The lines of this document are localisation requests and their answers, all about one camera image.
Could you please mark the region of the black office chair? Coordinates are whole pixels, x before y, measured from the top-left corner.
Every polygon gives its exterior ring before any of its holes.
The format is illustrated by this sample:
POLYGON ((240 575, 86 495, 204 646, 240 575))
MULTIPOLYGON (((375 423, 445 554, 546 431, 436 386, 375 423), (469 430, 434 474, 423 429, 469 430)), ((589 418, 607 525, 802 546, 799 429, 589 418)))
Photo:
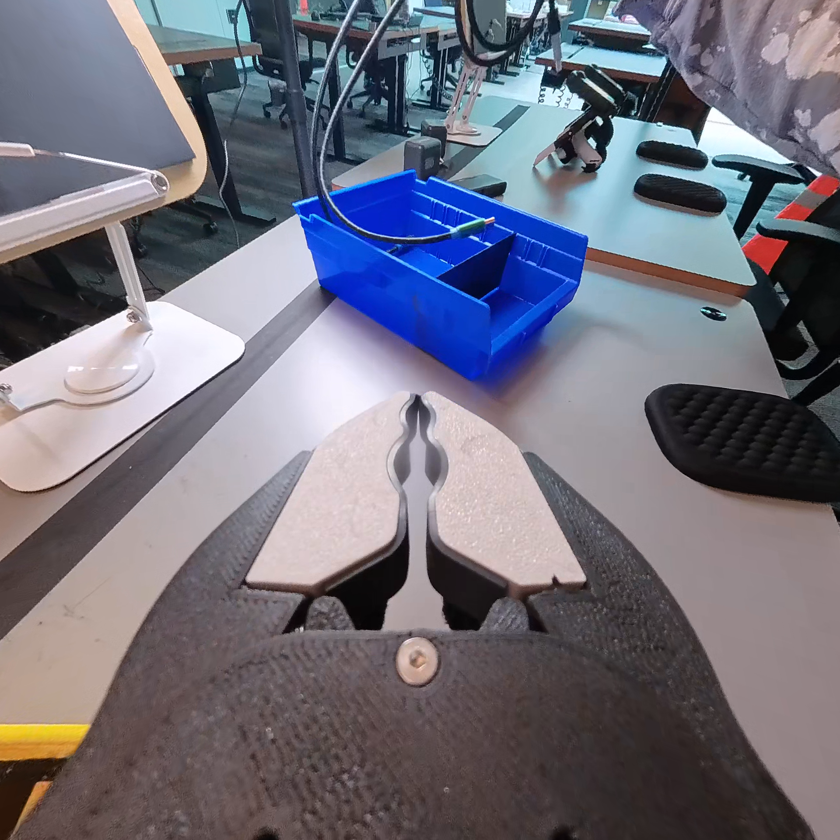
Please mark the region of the black office chair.
POLYGON ((246 17, 250 38, 259 44, 261 52, 252 58, 254 69, 268 80, 269 101, 263 103, 262 112, 271 119, 277 111, 282 129, 288 129, 287 81, 290 72, 280 59, 280 34, 273 1, 246 1, 246 17))
POLYGON ((769 274, 748 260, 755 285, 752 305, 780 375, 808 381, 794 401, 809 406, 839 383, 839 187, 828 221, 774 220, 818 175, 800 164, 776 164, 745 155, 718 155, 712 164, 750 183, 734 222, 737 238, 755 224, 756 234, 786 248, 769 274))

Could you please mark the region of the wooden desk black legs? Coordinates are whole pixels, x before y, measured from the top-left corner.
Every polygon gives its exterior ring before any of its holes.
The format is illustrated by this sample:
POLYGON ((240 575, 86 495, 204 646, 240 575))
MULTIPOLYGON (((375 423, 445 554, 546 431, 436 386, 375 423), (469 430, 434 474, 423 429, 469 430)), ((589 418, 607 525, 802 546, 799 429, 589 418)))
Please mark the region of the wooden desk black legs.
POLYGON ((170 68, 180 67, 175 81, 189 105, 203 137, 206 157, 217 185, 215 196, 195 194, 174 204, 184 214, 203 221, 207 235, 217 233, 216 217, 226 214, 234 223, 258 228, 273 225, 276 219, 239 201, 234 177, 210 95, 243 91, 237 67, 236 42, 229 38, 198 34, 160 25, 149 25, 155 44, 170 68))
MULTIPOLYGON (((302 14, 294 15, 292 20, 298 34, 304 35, 309 42, 323 43, 328 48, 329 55, 329 51, 339 39, 340 22, 323 18, 316 21, 311 15, 302 14)), ((364 26, 356 26, 356 22, 356 20, 353 21, 353 25, 349 28, 338 50, 341 51, 346 47, 350 49, 350 53, 359 53, 361 57, 361 52, 374 38, 376 27, 379 24, 373 22, 371 28, 370 23, 364 24, 364 26)), ((414 53, 422 53, 424 50, 432 52, 436 74, 433 76, 430 104, 425 107, 440 110, 443 107, 441 105, 441 91, 445 84, 448 53, 453 49, 460 49, 460 43, 455 21, 452 17, 423 16, 421 25, 417 28, 389 27, 377 42, 374 58, 365 59, 363 62, 363 72, 367 64, 373 61, 376 65, 374 69, 378 67, 384 74, 384 87, 380 85, 381 98, 387 103, 386 120, 384 122, 381 120, 372 122, 369 128, 380 133, 391 133, 402 137, 408 136, 413 131, 413 127, 406 120, 406 110, 411 102, 406 94, 407 57, 414 53)), ((321 81, 327 85, 324 97, 328 99, 326 104, 331 113, 342 90, 338 56, 336 56, 329 69, 325 65, 319 83, 321 81)), ((333 147, 333 152, 329 155, 331 160, 353 164, 362 162, 361 159, 347 155, 343 107, 331 136, 333 147)))

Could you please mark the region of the black wrist rest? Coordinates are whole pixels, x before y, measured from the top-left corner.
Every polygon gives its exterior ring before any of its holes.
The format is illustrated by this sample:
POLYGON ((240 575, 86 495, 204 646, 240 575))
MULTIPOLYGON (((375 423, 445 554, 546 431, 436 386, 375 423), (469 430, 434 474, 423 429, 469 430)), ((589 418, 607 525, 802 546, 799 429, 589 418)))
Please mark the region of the black wrist rest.
POLYGON ((692 171, 702 171, 708 166, 708 156, 695 146, 658 140, 645 140, 636 148, 637 157, 660 165, 669 165, 692 171))
POLYGON ((726 195, 715 186, 672 175, 641 175, 633 191, 649 201, 704 214, 720 215, 728 205, 726 195))
POLYGON ((719 490, 792 501, 839 501, 839 443, 809 408, 761 392, 666 384, 644 403, 667 461, 719 490))

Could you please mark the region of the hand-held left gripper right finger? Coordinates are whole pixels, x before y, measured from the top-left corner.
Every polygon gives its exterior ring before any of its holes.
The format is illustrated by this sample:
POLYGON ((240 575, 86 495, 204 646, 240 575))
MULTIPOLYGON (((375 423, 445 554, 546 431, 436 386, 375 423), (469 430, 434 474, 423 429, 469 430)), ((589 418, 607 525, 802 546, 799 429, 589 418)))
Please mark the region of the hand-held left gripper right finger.
POLYGON ((420 397, 427 573, 456 624, 483 623, 500 599, 582 592, 587 579, 525 455, 486 419, 437 392, 420 397))

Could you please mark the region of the black cable teal plug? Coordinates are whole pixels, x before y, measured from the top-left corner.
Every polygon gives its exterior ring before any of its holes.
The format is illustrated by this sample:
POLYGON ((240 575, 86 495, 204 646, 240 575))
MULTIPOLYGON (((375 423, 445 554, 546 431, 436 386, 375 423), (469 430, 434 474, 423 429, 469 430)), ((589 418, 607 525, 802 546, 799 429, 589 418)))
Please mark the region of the black cable teal plug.
MULTIPOLYGON (((329 53, 327 55, 327 58, 325 59, 326 61, 323 68, 323 77, 318 88, 318 96, 316 98, 317 109, 320 109, 322 105, 322 100, 324 98, 325 92, 329 88, 329 81, 332 75, 333 65, 336 59, 338 58, 341 46, 346 36, 349 34, 350 29, 352 28, 352 23, 354 21, 355 16, 357 15, 357 12, 359 11, 360 5, 361 2, 352 2, 350 10, 346 14, 343 23, 339 28, 339 32, 333 40, 332 46, 329 49, 329 53)), ((442 234, 434 234, 421 237, 406 237, 372 232, 370 230, 362 228, 360 225, 357 225, 355 222, 353 222, 345 216, 343 211, 341 211, 340 208, 333 201, 332 195, 326 186, 324 165, 326 162, 327 144, 329 143, 334 124, 337 122, 337 119, 342 116, 344 103, 346 102, 347 98, 352 92, 355 81, 360 75, 361 70, 362 69, 358 66, 354 69, 353 74, 351 75, 351 78, 348 82, 348 85, 344 89, 342 89, 335 103, 331 105, 330 117, 327 123, 327 127, 323 132, 323 143, 319 142, 319 123, 316 118, 313 119, 311 126, 311 135, 309 142, 311 162, 313 166, 314 176, 316 179, 316 190, 318 200, 322 206, 322 210, 324 211, 324 216, 326 220, 328 222, 338 220, 350 231, 363 238, 384 243, 397 249, 403 246, 408 247, 420 245, 435 245, 447 240, 466 238, 469 235, 477 234, 478 232, 481 232, 489 226, 493 225, 496 222, 496 219, 494 217, 478 217, 477 220, 466 222, 456 227, 447 227, 442 234)))

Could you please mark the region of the black handled device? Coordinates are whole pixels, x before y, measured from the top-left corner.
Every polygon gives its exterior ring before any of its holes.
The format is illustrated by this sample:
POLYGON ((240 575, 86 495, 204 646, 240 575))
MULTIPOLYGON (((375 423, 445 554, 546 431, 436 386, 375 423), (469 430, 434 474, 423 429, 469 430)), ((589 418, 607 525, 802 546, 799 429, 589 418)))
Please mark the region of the black handled device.
POLYGON ((584 173, 594 173, 606 160, 614 135, 613 118, 633 111, 637 97, 596 66, 571 72, 567 81, 569 90, 583 100, 584 109, 537 155, 533 166, 556 154, 562 165, 579 159, 584 173))

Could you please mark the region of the blue storage bin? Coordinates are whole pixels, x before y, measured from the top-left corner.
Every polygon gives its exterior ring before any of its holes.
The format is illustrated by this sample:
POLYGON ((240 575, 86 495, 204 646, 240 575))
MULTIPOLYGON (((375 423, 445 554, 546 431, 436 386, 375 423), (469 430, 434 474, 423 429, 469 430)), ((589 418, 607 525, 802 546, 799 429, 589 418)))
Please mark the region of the blue storage bin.
POLYGON ((412 171, 332 193, 350 220, 375 233, 442 234, 478 217, 496 222, 435 245, 394 248, 328 222, 317 197, 294 204, 324 289, 451 370, 475 380, 519 355, 574 298, 585 234, 412 171), (446 286, 443 272, 508 234, 516 239, 497 289, 482 300, 446 286))

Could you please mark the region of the person's right forearm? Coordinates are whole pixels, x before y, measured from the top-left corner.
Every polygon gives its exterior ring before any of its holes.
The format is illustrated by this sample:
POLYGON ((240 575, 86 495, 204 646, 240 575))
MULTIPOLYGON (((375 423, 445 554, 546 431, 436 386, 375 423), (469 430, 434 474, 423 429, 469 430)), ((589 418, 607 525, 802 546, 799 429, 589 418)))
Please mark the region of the person's right forearm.
POLYGON ((838 1, 624 1, 688 88, 784 158, 839 167, 838 1))

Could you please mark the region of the lit studio light panel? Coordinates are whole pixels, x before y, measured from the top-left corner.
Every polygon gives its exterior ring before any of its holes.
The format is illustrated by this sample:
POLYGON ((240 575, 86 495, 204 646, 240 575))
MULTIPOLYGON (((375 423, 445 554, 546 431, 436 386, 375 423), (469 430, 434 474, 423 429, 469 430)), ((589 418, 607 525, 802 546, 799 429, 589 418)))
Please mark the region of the lit studio light panel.
POLYGON ((312 164, 312 146, 308 135, 308 111, 299 68, 297 33, 294 29, 289 2, 274 1, 273 7, 277 23, 280 62, 287 84, 290 128, 295 144, 301 193, 303 197, 310 198, 317 194, 317 185, 312 164))

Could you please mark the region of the black power adapter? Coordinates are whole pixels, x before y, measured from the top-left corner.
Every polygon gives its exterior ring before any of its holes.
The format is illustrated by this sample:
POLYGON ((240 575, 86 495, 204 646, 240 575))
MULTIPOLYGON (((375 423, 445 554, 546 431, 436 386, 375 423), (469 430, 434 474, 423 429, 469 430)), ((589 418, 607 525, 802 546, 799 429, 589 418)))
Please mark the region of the black power adapter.
POLYGON ((418 135, 403 145, 404 172, 413 172, 419 181, 436 176, 444 164, 446 140, 436 136, 418 135))

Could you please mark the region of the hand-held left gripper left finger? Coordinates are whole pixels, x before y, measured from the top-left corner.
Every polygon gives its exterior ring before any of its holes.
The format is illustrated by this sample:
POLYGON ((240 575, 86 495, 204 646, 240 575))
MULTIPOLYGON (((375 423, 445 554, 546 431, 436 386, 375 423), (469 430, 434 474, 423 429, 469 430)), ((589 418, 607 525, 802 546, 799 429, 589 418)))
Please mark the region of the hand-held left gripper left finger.
POLYGON ((313 449, 245 577, 251 590, 338 599, 382 628, 406 582, 413 394, 396 392, 313 449))

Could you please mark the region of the yellow storage bin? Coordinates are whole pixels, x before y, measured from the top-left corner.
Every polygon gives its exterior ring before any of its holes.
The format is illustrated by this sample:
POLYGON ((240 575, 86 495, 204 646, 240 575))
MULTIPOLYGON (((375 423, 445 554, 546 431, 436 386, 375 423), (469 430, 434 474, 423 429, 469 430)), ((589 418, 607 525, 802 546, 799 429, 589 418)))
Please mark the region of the yellow storage bin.
POLYGON ((1 838, 31 816, 88 734, 88 724, 2 724, 1 838))

